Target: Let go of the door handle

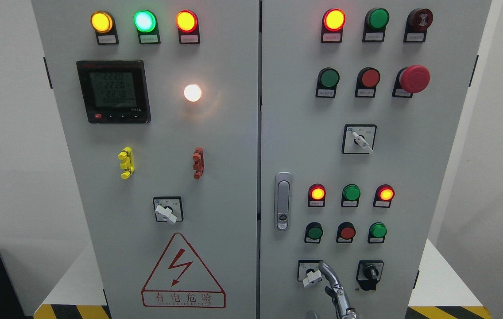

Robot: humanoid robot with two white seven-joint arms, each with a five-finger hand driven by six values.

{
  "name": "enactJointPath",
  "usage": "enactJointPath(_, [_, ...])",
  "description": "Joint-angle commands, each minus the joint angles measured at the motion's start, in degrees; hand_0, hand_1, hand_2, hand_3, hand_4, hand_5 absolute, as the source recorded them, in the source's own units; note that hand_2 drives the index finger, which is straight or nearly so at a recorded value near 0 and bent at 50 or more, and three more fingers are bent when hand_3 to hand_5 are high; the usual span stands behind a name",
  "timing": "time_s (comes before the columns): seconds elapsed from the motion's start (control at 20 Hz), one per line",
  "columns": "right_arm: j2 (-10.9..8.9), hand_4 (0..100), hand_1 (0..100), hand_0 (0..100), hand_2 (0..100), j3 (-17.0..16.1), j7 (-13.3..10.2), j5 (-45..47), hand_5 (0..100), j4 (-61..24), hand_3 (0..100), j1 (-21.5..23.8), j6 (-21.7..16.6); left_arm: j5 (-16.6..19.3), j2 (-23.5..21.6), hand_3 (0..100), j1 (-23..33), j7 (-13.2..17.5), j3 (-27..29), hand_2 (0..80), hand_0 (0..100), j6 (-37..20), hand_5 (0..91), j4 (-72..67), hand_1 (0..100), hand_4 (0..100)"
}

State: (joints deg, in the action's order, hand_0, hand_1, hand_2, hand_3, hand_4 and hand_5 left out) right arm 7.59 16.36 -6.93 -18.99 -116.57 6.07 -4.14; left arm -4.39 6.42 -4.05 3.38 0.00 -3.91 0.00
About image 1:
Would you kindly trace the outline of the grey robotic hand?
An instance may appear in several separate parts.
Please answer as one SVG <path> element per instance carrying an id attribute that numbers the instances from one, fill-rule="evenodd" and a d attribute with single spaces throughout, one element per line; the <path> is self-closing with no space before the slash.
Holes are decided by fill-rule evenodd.
<path id="1" fill-rule="evenodd" d="M 331 297 L 337 319 L 356 319 L 356 309 L 351 306 L 343 285 L 334 269 L 324 261 L 318 263 L 318 269 L 329 282 L 330 286 L 325 287 L 325 292 Z"/>

